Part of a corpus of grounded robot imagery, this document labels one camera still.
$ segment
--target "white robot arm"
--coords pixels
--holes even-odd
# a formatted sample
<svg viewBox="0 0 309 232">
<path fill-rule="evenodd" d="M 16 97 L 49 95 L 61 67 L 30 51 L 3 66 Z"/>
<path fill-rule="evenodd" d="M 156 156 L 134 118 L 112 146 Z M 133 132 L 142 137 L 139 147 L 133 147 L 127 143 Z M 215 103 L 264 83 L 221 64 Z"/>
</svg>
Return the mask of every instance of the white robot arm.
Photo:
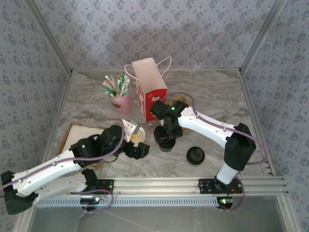
<svg viewBox="0 0 309 232">
<path fill-rule="evenodd" d="M 85 169 L 74 176 L 61 176 L 97 163 L 109 153 L 118 156 L 124 152 L 136 160 L 145 157 L 149 153 L 149 145 L 143 141 L 135 144 L 130 140 L 131 135 L 139 133 L 140 130 L 144 133 L 144 130 L 134 122 L 122 119 L 122 123 L 125 132 L 122 141 L 123 129 L 112 125 L 101 135 L 81 139 L 62 154 L 32 169 L 20 173 L 2 173 L 1 189 L 4 190 L 8 214 L 25 211 L 46 197 L 95 189 L 98 179 L 93 170 Z"/>
<path fill-rule="evenodd" d="M 225 164 L 215 177 L 217 188 L 224 189 L 224 185 L 228 185 L 235 175 L 245 168 L 256 149 L 253 140 L 226 130 L 227 128 L 236 129 L 251 135 L 246 125 L 242 123 L 238 126 L 226 124 L 197 112 L 199 117 L 223 127 L 223 129 L 220 129 L 200 120 L 193 108 L 181 101 L 176 101 L 170 106 L 157 100 L 150 111 L 161 120 L 161 126 L 154 130 L 154 138 L 162 151 L 168 152 L 174 147 L 175 139 L 183 135 L 182 127 L 189 128 L 214 140 L 225 149 Z"/>
</svg>

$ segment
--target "marble surface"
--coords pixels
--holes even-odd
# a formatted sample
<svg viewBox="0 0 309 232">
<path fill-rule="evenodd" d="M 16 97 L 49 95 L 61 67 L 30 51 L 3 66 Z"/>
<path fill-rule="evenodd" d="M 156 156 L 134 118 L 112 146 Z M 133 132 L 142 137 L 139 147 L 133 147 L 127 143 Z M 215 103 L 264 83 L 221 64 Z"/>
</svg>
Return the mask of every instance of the marble surface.
<svg viewBox="0 0 309 232">
<path fill-rule="evenodd" d="M 58 127 L 51 158 L 57 155 L 61 140 L 70 123 L 82 123 L 86 126 L 109 127 L 118 123 L 117 118 L 137 122 L 146 131 L 145 142 L 150 153 L 143 159 L 130 159 L 122 154 L 111 164 L 100 163 L 99 177 L 201 177 L 214 176 L 224 163 L 224 149 L 214 141 L 198 134 L 186 132 L 177 139 L 169 153 L 163 153 L 153 138 L 157 121 L 145 123 L 138 105 L 133 84 L 129 87 L 132 110 L 125 116 L 113 111 L 109 97 L 102 88 L 104 76 L 110 72 L 73 72 L 72 83 Z M 164 76 L 168 92 L 182 91 L 191 94 L 197 109 L 219 121 L 249 126 L 254 135 L 252 121 L 239 83 L 237 71 L 169 71 Z M 193 146 L 201 147 L 205 160 L 201 165 L 193 166 L 186 160 L 186 152 Z M 262 159 L 257 149 L 250 161 Z M 266 165 L 245 168 L 241 175 L 261 176 Z"/>
</svg>

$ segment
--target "pink cup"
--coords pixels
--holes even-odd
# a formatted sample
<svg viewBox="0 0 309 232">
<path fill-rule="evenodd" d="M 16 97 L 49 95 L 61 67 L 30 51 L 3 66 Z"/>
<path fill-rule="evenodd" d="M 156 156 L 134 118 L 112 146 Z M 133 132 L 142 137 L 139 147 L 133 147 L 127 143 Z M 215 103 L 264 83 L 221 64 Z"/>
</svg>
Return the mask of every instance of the pink cup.
<svg viewBox="0 0 309 232">
<path fill-rule="evenodd" d="M 127 93 L 120 98 L 110 98 L 115 112 L 119 114 L 127 114 L 131 110 L 131 100 L 130 96 Z"/>
</svg>

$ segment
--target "cup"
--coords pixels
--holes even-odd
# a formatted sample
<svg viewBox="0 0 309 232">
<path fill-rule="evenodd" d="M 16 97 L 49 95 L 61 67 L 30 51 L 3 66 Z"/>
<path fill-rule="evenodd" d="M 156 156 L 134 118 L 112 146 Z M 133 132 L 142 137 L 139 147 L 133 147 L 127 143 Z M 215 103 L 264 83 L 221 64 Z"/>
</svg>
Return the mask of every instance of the cup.
<svg viewBox="0 0 309 232">
<path fill-rule="evenodd" d="M 143 143 L 145 141 L 145 130 L 140 127 L 136 134 L 131 135 L 130 141 L 134 143 L 134 146 L 138 146 L 139 143 Z"/>
<path fill-rule="evenodd" d="M 110 98 L 115 112 L 127 114 L 131 110 L 131 100 L 129 93 L 120 98 Z"/>
<path fill-rule="evenodd" d="M 183 96 L 183 95 L 174 95 L 174 96 L 172 96 L 170 98 L 170 100 L 169 100 L 169 104 L 173 105 L 173 103 L 175 101 L 181 101 L 181 102 L 184 102 L 184 103 L 188 104 L 189 106 L 191 105 L 189 99 L 187 97 Z"/>
</svg>

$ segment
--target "paper bag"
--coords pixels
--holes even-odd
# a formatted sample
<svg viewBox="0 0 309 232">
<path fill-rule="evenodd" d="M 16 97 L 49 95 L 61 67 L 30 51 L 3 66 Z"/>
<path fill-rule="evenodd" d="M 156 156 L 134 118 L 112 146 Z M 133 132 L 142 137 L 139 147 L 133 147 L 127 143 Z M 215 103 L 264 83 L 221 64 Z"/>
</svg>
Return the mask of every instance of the paper bag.
<svg viewBox="0 0 309 232">
<path fill-rule="evenodd" d="M 162 99 L 167 94 L 167 87 L 162 79 L 162 75 L 169 69 L 169 67 L 162 75 L 157 68 L 157 65 L 163 61 L 158 64 L 155 63 L 153 58 L 134 61 L 132 62 L 133 76 L 127 73 L 134 78 L 136 96 L 146 122 L 156 119 L 156 117 L 150 112 L 150 107 L 156 100 Z"/>
</svg>

